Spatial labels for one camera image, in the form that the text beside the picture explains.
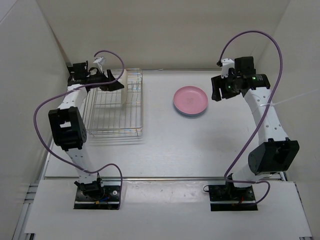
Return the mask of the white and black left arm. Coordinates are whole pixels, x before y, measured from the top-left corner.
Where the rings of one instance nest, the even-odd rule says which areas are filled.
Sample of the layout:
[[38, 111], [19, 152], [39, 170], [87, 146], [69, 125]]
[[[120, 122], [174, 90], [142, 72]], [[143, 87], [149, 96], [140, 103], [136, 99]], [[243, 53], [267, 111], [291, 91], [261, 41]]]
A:
[[75, 166], [79, 180], [75, 185], [90, 200], [101, 203], [109, 196], [105, 191], [99, 173], [94, 172], [93, 164], [85, 148], [87, 130], [80, 113], [82, 102], [91, 89], [117, 91], [124, 88], [110, 69], [104, 70], [102, 64], [89, 67], [88, 62], [75, 63], [68, 68], [68, 94], [62, 103], [48, 113], [54, 143], [69, 156]]

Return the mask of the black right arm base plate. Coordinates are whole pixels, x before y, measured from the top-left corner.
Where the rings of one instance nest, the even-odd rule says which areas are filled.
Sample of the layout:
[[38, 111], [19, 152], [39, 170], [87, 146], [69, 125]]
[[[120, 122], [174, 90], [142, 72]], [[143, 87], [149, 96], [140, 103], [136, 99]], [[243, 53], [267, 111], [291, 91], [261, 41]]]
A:
[[257, 211], [252, 186], [235, 187], [233, 183], [205, 185], [203, 191], [209, 194], [211, 212]]

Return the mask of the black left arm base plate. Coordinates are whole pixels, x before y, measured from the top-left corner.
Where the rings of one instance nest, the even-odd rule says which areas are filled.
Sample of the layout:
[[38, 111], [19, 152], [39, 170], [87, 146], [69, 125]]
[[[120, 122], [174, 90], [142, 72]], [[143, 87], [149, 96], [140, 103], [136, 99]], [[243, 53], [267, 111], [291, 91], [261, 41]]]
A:
[[121, 186], [104, 185], [101, 181], [92, 183], [74, 182], [77, 186], [75, 210], [119, 210], [121, 205]]

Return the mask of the blue plastic plate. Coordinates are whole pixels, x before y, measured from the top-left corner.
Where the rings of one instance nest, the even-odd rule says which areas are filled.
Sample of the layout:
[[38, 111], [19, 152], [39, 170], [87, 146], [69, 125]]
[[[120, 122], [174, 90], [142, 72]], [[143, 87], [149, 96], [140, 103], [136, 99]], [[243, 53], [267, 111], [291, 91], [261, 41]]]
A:
[[176, 111], [179, 115], [181, 115], [181, 116], [183, 116], [183, 117], [185, 117], [185, 118], [189, 118], [189, 119], [200, 118], [201, 116], [205, 115], [206, 112], [207, 112], [207, 110], [208, 110], [208, 109], [206, 108], [206, 109], [204, 109], [203, 111], [201, 111], [200, 113], [189, 114], [189, 113], [185, 113], [185, 112], [180, 111], [174, 104], [173, 104], [173, 107], [174, 107], [175, 111]]

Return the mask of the pink plastic plate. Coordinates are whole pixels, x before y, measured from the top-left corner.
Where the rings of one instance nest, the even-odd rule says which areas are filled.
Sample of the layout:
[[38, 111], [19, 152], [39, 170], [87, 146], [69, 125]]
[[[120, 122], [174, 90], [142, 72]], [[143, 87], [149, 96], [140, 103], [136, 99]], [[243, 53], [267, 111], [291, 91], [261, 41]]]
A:
[[208, 107], [206, 93], [196, 86], [179, 88], [173, 96], [173, 104], [187, 114], [198, 114]]

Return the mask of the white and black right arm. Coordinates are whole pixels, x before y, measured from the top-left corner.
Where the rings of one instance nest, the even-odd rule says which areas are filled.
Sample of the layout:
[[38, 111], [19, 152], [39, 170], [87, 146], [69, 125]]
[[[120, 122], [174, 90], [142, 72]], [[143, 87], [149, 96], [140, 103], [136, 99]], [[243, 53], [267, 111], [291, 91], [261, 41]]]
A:
[[251, 56], [219, 61], [221, 75], [213, 77], [212, 100], [218, 102], [242, 95], [252, 113], [258, 136], [258, 147], [247, 157], [247, 164], [226, 176], [224, 193], [230, 200], [238, 199], [243, 188], [262, 178], [285, 172], [291, 166], [300, 146], [291, 140], [282, 127], [273, 102], [271, 84], [265, 74], [258, 74]]

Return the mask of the cream plastic plate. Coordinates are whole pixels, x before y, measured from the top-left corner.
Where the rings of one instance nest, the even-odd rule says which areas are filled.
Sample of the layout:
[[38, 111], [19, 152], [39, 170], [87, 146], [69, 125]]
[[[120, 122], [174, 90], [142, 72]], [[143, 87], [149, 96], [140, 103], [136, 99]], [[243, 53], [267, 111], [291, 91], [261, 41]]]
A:
[[124, 86], [124, 88], [121, 89], [121, 107], [124, 107], [127, 102], [127, 94], [128, 94], [128, 72], [125, 69], [121, 78], [119, 79], [119, 82]]

